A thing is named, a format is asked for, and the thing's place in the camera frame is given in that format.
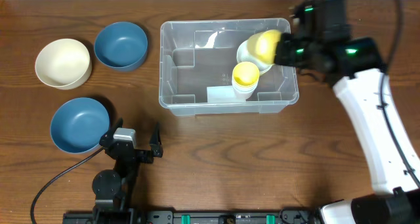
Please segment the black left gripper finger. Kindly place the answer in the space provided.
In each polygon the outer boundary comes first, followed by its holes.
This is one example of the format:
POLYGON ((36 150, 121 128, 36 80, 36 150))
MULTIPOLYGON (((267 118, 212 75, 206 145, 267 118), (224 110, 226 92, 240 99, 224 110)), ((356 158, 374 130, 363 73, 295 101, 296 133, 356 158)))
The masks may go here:
POLYGON ((153 157, 161 158, 163 156, 163 146, 161 142, 159 129, 160 129, 160 126, 157 123, 154 128, 154 132, 152 133, 152 136, 150 137, 149 145, 150 145, 153 157))
POLYGON ((122 127, 122 125, 123 125, 123 118, 119 118, 116 121, 116 123, 113 126, 111 126, 111 128, 109 128, 109 130, 105 132, 103 136, 101 136, 99 140, 99 145, 102 147, 112 146, 112 144, 114 143, 114 134, 118 128, 122 127))

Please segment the blue large bowl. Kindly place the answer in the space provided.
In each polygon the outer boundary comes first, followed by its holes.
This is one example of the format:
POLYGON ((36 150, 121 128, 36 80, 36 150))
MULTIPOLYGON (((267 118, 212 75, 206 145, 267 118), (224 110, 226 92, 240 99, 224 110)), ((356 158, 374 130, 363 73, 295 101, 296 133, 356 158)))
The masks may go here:
POLYGON ((110 116, 99 101, 79 97, 64 103, 54 114, 50 135, 60 150, 83 154, 98 147, 110 127, 110 116))
POLYGON ((94 53, 105 66, 120 72, 131 72, 146 61, 148 36, 137 24, 115 22, 97 35, 94 53))

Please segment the yellow cup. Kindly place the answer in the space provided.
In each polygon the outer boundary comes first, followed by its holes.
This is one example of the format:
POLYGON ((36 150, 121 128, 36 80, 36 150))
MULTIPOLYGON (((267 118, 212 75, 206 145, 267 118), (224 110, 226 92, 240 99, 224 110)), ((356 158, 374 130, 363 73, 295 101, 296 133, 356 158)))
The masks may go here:
POLYGON ((260 72, 258 67, 252 62, 238 63, 233 71, 232 78, 241 87, 252 87, 257 84, 260 72))
POLYGON ((273 64, 281 36, 282 32, 279 30, 267 30, 254 34, 247 40, 247 50, 257 60, 265 64, 273 64))

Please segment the white small bowl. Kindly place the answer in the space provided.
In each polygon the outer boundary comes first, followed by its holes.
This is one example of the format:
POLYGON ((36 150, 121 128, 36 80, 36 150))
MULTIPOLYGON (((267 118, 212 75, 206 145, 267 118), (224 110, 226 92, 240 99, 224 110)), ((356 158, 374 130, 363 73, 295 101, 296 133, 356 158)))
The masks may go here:
POLYGON ((253 56, 248 50, 247 50, 247 43, 248 40, 244 41, 237 50, 236 54, 236 60, 237 63, 241 62, 251 62, 257 66, 257 68, 260 70, 263 70, 269 66, 273 66, 274 64, 267 64, 260 61, 257 57, 253 56))

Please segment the cream large bowl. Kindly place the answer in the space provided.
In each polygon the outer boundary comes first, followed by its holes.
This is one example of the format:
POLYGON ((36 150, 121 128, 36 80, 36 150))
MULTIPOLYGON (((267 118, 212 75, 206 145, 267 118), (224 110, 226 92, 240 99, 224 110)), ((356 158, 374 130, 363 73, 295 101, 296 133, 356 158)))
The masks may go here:
POLYGON ((83 85, 92 69, 88 49, 75 39, 58 39, 49 43, 35 61, 37 78, 45 85, 61 90, 83 85))

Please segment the clear plastic storage bin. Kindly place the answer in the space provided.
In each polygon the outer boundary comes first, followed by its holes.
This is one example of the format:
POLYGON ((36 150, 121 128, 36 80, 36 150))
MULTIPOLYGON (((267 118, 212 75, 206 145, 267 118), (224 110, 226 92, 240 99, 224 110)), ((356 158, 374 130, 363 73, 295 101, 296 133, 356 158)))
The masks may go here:
POLYGON ((296 71, 273 66, 248 99, 235 96, 237 50, 253 34, 289 32, 284 18, 168 21, 160 28, 159 103, 176 116, 278 113, 299 99, 296 71))

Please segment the pink cup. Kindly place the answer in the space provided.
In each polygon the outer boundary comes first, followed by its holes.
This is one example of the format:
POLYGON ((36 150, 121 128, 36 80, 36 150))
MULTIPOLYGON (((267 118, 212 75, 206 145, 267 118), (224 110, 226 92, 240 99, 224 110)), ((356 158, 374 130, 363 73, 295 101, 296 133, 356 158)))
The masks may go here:
POLYGON ((251 96, 251 95, 239 95, 239 94, 236 94, 235 91, 234 91, 234 94, 236 98, 240 101, 246 101, 251 96))

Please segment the cream cup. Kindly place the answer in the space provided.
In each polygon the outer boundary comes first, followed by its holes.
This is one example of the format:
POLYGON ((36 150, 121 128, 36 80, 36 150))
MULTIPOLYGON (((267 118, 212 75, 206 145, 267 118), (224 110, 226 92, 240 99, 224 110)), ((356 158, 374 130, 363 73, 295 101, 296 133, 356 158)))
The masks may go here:
POLYGON ((244 92, 254 91, 257 88, 257 86, 258 86, 258 82, 259 81, 256 81, 252 85, 243 86, 243 85, 239 84, 238 82, 236 82, 235 79, 233 79, 232 80, 232 86, 237 91, 244 91, 244 92))

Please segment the light blue cup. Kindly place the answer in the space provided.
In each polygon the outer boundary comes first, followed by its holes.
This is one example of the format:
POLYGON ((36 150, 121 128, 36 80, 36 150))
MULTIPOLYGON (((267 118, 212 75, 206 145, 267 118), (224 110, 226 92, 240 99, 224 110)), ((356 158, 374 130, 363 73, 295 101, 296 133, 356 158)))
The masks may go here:
POLYGON ((233 85, 234 91, 239 95, 252 95, 254 90, 257 88, 257 85, 252 85, 249 87, 243 87, 241 85, 233 85))

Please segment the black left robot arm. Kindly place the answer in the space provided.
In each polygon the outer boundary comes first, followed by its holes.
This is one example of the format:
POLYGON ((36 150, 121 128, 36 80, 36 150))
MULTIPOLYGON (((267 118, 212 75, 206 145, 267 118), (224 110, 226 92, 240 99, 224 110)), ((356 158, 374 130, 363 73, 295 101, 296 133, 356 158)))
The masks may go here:
POLYGON ((142 214, 131 208, 132 192, 141 164, 151 164, 163 156, 159 124, 150 137, 149 150, 137 149, 136 131, 118 121, 101 136, 99 145, 115 160, 113 169, 99 172, 93 179, 95 193, 93 223, 140 223, 142 214))

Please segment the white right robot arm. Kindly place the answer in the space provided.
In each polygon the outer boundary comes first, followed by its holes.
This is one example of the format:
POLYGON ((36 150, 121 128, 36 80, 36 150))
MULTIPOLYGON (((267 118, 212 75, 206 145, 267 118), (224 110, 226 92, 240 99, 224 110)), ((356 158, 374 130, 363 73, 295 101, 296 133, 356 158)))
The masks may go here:
POLYGON ((364 151, 373 194, 326 204, 313 223, 418 223, 419 157, 394 105, 388 66, 370 37, 354 39, 345 0, 304 0, 297 31, 283 34, 276 64, 322 73, 364 151))

